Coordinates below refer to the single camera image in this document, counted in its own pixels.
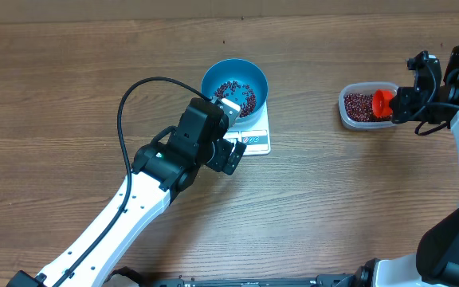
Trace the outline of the red measuring scoop blue handle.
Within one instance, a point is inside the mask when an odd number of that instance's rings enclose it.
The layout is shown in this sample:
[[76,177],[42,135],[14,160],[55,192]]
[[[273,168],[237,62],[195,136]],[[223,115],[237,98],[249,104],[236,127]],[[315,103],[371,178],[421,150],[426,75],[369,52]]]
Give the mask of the red measuring scoop blue handle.
[[378,89],[372,99],[372,112],[375,117],[382,118],[391,116],[393,113],[390,101],[394,98],[392,91]]

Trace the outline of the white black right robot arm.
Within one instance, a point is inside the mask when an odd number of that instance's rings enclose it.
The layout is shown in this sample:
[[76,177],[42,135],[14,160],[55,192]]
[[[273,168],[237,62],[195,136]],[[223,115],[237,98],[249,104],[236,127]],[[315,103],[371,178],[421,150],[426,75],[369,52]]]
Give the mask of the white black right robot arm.
[[[341,96],[370,92],[371,111],[377,123],[358,124],[340,108],[349,129],[371,130],[387,126],[385,119],[400,125],[409,121],[431,124],[438,132],[449,129],[455,139],[459,166],[459,45],[450,54],[445,71],[440,61],[421,51],[406,62],[414,73],[411,87],[369,82],[347,86]],[[355,274],[335,279],[334,286],[459,286],[459,198],[458,207],[428,230],[415,253],[396,259],[373,259]]]

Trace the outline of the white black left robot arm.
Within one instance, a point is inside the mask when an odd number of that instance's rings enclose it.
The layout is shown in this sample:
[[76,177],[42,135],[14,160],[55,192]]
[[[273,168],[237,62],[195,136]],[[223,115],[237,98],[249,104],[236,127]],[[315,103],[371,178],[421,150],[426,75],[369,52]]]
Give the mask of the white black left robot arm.
[[241,107],[194,98],[176,126],[126,162],[127,175],[81,236],[35,276],[18,271],[10,286],[102,286],[138,235],[194,182],[202,166],[232,175],[246,146],[225,139]]

